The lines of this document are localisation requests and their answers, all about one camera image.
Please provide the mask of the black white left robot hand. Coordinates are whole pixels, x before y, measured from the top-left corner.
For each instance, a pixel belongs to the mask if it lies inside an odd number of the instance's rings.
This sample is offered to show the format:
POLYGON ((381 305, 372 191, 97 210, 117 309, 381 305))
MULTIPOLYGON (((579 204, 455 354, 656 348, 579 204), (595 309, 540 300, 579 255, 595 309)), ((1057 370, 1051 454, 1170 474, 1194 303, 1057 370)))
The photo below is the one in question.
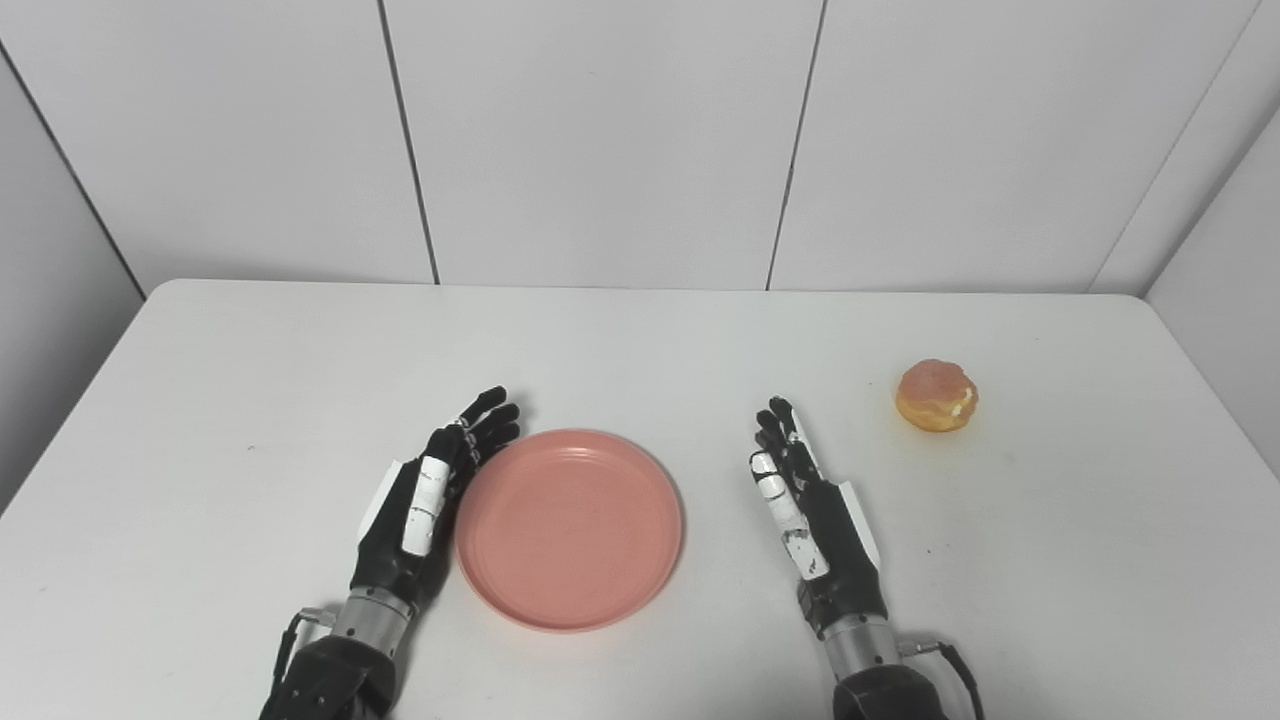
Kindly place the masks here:
POLYGON ((415 609, 438 596, 460 503, 477 471, 518 438, 518 416, 495 386, 435 429, 420 455, 390 464, 360 524, 352 589, 378 588, 415 609))

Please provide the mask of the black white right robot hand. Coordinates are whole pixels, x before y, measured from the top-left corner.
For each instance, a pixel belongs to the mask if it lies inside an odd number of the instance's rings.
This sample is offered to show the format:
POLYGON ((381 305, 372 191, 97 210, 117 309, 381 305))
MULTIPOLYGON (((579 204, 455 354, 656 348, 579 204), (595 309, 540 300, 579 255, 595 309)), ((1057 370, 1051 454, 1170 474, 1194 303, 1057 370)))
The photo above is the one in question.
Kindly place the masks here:
POLYGON ((790 401, 769 398, 756 423, 750 473, 799 571, 805 621, 823 637, 849 618, 888 618, 878 550, 852 488, 819 469, 790 401))

